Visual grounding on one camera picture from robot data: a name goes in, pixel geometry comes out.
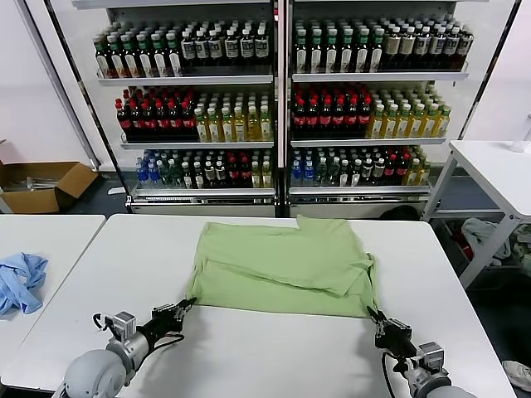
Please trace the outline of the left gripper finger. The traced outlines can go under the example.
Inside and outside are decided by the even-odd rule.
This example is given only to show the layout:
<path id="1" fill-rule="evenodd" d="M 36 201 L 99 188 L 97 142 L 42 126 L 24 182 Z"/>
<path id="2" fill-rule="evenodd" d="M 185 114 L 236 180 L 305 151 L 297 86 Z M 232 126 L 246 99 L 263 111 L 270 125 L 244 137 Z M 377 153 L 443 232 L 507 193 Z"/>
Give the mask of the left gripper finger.
<path id="1" fill-rule="evenodd" d="M 196 301 L 195 298 L 184 298 L 176 304 L 173 315 L 173 330 L 183 329 L 184 318 Z"/>
<path id="2" fill-rule="evenodd" d="M 153 308 L 153 316 L 184 316 L 195 304 L 196 298 L 184 298 L 178 303 L 164 304 Z"/>

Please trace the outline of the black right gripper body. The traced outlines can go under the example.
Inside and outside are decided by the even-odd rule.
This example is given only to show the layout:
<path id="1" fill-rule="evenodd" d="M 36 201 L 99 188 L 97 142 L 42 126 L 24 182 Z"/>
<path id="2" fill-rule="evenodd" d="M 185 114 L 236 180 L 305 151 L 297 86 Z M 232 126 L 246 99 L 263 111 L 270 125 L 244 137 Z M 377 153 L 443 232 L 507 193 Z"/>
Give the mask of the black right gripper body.
<path id="1" fill-rule="evenodd" d="M 412 358 L 417 355 L 417 348 L 412 343 L 412 330 L 384 329 L 380 336 L 375 334 L 375 346 L 388 350 L 395 357 Z"/>

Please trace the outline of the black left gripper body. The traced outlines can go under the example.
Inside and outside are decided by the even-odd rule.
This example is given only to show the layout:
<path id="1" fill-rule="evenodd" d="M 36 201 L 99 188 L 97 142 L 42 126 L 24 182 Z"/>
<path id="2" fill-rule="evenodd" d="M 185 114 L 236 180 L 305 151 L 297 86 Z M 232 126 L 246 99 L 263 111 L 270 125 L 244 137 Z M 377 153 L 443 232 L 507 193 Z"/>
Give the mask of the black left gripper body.
<path id="1" fill-rule="evenodd" d="M 173 330 L 174 316 L 169 313 L 156 313 L 136 331 L 141 333 L 148 344 L 155 344 Z"/>

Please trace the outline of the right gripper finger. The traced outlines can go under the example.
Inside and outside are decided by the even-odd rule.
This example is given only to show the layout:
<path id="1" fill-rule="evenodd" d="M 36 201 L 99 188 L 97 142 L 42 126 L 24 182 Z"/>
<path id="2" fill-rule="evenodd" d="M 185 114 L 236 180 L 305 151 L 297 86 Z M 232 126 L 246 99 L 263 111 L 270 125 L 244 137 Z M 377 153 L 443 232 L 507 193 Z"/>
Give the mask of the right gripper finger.
<path id="1" fill-rule="evenodd" d="M 376 326 L 376 335 L 380 336 L 383 333 L 384 328 L 384 314 L 379 309 L 374 310 L 370 306 L 367 306 L 367 311 L 370 315 L 370 318 Z"/>
<path id="2" fill-rule="evenodd" d="M 402 331 L 410 332 L 412 328 L 409 325 L 395 319 L 388 318 L 383 311 L 379 309 L 373 309 L 368 307 L 368 313 L 370 314 L 371 319 L 377 325 L 377 328 L 381 331 L 388 328 L 395 328 Z"/>

